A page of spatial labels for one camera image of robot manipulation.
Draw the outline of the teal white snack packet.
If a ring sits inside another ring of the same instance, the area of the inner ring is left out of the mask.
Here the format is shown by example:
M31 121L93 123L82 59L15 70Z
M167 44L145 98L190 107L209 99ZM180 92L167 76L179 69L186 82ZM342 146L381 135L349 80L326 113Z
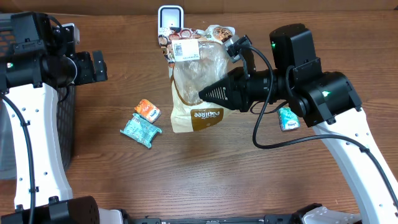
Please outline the teal white snack packet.
M130 137L148 149L152 147L152 141L162 130L148 122L141 115L134 113L120 133Z

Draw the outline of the orange snack packet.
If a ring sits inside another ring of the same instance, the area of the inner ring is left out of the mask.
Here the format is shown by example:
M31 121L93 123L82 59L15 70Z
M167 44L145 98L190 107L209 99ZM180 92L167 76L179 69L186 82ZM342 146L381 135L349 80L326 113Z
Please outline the orange snack packet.
M134 109L150 123L154 123L161 115L161 110L147 99L142 99Z

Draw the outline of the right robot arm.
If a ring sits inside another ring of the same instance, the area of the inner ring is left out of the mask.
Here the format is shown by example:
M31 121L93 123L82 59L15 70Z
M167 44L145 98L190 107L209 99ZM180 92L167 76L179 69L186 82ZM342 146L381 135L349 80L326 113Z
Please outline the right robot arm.
M273 61L256 70L259 50L247 36L232 36L224 48L242 67L199 92L203 101L230 110L249 111L285 100L291 111L314 130L335 159L358 204L359 213L329 210L319 203L290 215L267 215L265 223L396 223L397 180L368 126L361 99L341 72L324 72L315 53L312 33L303 24L290 24L270 35Z

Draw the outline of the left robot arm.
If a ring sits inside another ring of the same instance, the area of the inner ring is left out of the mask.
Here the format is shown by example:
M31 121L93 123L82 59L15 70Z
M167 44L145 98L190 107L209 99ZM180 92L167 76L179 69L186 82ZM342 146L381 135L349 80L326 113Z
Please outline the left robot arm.
M41 12L1 15L1 99L16 157L14 213L2 223L127 223L120 210L75 198L62 163L59 89L107 80L101 51L77 52L75 24Z

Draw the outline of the brown pastry bag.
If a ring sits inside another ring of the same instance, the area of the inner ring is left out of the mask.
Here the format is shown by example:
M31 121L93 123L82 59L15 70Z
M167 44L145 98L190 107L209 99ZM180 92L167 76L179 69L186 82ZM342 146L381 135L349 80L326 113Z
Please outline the brown pastry bag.
M189 133L214 126L232 111L203 101L199 92L224 78L229 57L222 44L235 35L233 27L210 25L206 30L158 29L158 41L169 66L173 98L173 132Z

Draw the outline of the green white tissue pack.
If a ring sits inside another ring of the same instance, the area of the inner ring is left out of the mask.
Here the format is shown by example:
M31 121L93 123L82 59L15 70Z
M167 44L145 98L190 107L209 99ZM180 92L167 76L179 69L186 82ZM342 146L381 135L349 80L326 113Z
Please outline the green white tissue pack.
M278 110L281 131L292 131L300 127L298 116L288 107Z

